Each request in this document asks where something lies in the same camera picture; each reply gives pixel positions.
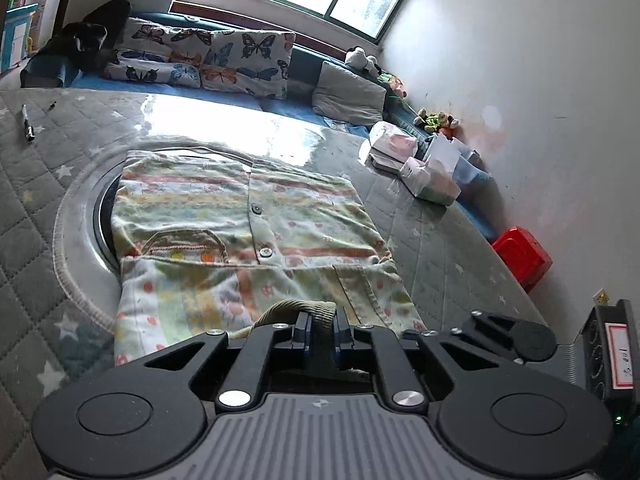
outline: marker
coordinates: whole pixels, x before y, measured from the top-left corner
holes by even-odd
[[[33,126],[29,124],[29,117],[27,116],[27,106],[22,105],[20,111],[24,120],[24,138],[27,139],[27,142],[31,142],[36,138],[36,134],[33,133]]]

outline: red box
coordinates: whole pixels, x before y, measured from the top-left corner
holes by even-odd
[[[522,227],[507,229],[492,247],[526,292],[539,282],[553,263],[542,245]]]

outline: black electronic device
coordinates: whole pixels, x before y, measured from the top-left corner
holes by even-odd
[[[57,480],[595,478],[605,405],[522,357],[551,359],[552,334],[471,319],[492,327],[397,338],[338,308],[333,362],[368,373],[358,386],[303,375],[324,348],[309,314],[245,340],[211,330],[47,397],[33,437]]]

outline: orange butterfly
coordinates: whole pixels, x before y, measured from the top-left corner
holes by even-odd
[[[189,56],[189,54],[181,54],[174,50],[169,57],[169,63],[189,63],[195,66],[200,66],[202,64],[202,56],[200,54]]]
[[[233,84],[236,84],[238,82],[235,68],[226,68],[223,66],[206,68],[202,71],[202,75],[207,81],[214,81],[217,77],[219,77],[221,82],[224,82],[225,79]]]
[[[284,50],[287,52],[291,50],[294,42],[296,41],[296,35],[293,32],[284,33]]]

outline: electrical outlet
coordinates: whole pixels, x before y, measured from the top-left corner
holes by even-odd
[[[601,288],[593,297],[593,303],[597,306],[609,306],[609,295],[607,291]]]

